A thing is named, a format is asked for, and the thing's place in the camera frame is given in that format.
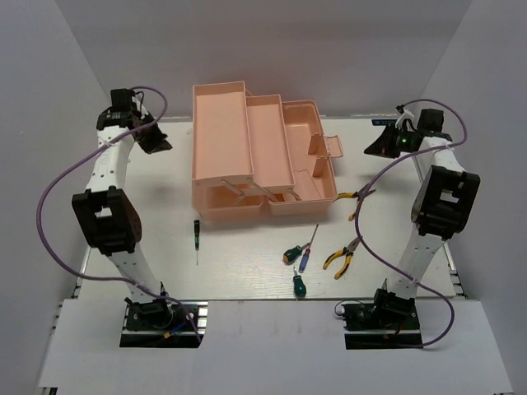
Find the pink plastic toolbox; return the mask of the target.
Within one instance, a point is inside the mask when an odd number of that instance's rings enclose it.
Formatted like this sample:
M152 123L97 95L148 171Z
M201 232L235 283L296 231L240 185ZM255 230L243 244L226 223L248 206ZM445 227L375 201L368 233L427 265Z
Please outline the pink plastic toolbox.
M205 221L322 215L336 200L343 148L313 100L233 81L194 86L193 102L192 205Z

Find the yellow long nose pliers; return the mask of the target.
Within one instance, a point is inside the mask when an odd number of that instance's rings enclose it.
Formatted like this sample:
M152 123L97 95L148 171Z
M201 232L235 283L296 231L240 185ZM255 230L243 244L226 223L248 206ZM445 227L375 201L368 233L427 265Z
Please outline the yellow long nose pliers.
M327 270L329 265L333 261L335 261L338 258L343 257L344 258L343 265L341 266L341 268L333 276L333 278L335 280L340 279L346 273L346 271L348 270L348 268L349 268L349 266L351 264L351 261L352 261L352 257L354 256L355 251L356 251L356 249L357 249L357 247L358 247L358 245L360 243L361 243L361 237L357 236L348 245L344 246L342 249L340 249L340 250L332 253L331 255L329 255L325 259L322 268L324 270Z

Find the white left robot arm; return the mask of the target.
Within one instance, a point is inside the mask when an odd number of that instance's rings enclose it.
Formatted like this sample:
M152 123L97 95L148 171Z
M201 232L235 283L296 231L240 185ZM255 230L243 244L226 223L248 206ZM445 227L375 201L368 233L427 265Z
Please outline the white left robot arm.
M127 279L129 300L147 304L146 319L155 328L166 328L174 308L156 295L165 289L141 250L142 222L124 191L128 158L134 145L148 155L172 149L138 93L131 89L110 92L111 106L96 123L98 147L102 150L82 193L72 197L72 208L88 245L111 261Z

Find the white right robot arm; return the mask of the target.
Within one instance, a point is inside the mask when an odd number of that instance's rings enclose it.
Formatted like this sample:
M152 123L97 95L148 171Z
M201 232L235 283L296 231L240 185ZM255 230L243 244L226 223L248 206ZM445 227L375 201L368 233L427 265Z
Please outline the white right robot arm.
M423 109L417 125L413 114L400 105L399 117L364 153L397 160L402 154L429 156L427 170L411 210L412 232L394 275L385 281L389 295L413 300L436 252L466 226L481 182L457 161L454 143L443 132L444 113Z

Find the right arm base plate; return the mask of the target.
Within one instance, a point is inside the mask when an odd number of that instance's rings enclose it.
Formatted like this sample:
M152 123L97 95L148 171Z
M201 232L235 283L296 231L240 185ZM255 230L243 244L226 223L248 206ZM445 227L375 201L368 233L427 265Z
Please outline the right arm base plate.
M348 351L422 347L415 299L403 299L384 289L371 302L342 300L333 309L342 319Z

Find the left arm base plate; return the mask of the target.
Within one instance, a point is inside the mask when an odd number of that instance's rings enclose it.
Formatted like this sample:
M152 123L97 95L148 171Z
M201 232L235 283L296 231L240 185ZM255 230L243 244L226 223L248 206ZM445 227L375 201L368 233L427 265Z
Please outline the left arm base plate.
M178 305L164 300L137 303L125 299L122 348L196 349L204 337L208 303L192 301Z

